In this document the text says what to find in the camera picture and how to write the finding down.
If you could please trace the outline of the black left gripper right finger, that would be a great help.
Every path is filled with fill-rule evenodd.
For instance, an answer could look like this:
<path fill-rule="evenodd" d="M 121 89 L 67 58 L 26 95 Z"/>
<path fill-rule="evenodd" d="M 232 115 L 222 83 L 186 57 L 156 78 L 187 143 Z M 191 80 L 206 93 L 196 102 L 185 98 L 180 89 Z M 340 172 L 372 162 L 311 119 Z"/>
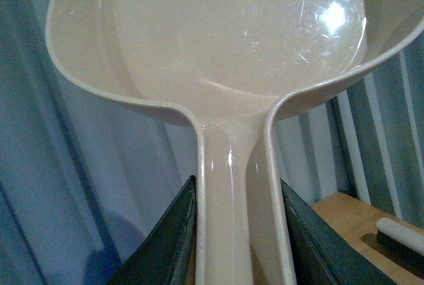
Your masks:
<path fill-rule="evenodd" d="M 298 284 L 394 284 L 281 182 Z"/>

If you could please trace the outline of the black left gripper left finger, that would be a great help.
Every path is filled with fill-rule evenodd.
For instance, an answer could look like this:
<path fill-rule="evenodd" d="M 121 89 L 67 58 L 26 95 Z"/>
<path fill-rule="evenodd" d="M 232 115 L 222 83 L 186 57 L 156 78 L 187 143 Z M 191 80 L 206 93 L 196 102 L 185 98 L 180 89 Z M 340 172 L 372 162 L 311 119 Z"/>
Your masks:
<path fill-rule="evenodd" d="M 153 230 L 108 284 L 194 284 L 196 188 L 190 176 Z"/>

